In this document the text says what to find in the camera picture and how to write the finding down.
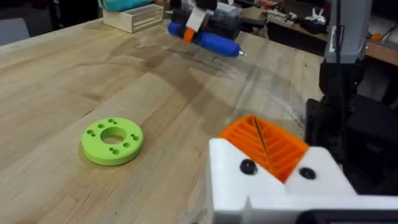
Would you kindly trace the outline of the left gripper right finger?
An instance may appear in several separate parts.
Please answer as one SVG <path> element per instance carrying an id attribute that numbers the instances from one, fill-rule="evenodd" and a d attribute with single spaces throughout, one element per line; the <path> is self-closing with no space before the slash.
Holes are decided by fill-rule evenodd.
<path id="1" fill-rule="evenodd" d="M 273 123 L 254 118 L 268 172 L 288 194 L 355 196 L 339 165 L 323 147 L 309 146 Z"/>

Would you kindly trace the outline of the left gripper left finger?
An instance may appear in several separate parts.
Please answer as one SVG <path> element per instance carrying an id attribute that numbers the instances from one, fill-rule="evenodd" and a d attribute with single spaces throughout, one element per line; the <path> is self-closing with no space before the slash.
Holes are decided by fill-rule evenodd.
<path id="1" fill-rule="evenodd" d="M 271 173 L 259 125 L 253 115 L 237 119 L 209 141 L 208 210 L 215 218 L 241 218 L 257 197 L 287 195 Z"/>

